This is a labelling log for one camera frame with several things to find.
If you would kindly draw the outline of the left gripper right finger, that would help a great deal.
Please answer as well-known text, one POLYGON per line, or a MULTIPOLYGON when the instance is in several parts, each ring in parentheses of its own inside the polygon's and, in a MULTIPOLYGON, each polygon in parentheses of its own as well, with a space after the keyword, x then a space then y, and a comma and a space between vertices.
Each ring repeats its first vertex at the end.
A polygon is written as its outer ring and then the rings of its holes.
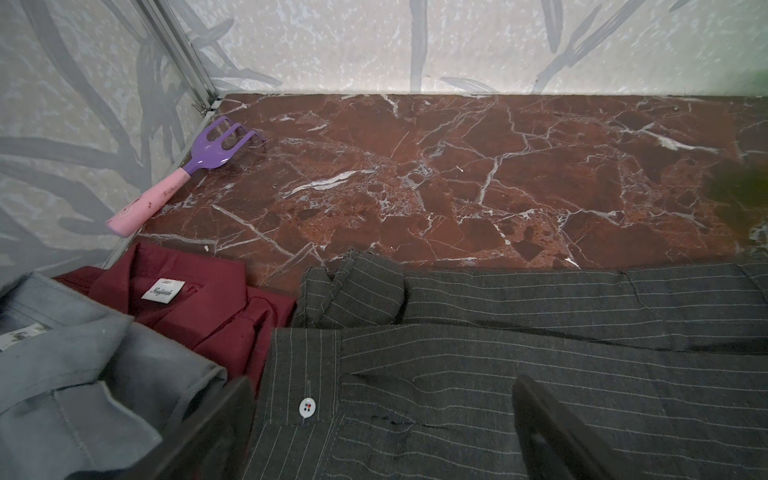
POLYGON ((636 464, 527 375, 513 386, 515 430, 530 479, 634 479, 636 464))

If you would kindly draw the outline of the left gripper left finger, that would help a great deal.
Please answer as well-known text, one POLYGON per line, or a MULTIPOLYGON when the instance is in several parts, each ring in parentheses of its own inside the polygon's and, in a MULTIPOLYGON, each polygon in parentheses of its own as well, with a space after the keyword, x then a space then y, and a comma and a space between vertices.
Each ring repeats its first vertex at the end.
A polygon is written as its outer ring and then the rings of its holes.
POLYGON ((255 412, 251 382, 229 382, 121 479, 238 479, 255 412))

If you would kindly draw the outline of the dark grey striped shirt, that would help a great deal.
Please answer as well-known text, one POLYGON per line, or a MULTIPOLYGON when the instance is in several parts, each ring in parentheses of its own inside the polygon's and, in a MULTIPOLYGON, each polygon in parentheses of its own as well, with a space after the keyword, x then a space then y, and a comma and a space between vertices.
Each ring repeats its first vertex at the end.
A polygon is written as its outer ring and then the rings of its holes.
POLYGON ((528 376, 649 479, 767 475, 767 266, 307 270, 247 479, 523 479, 528 376))

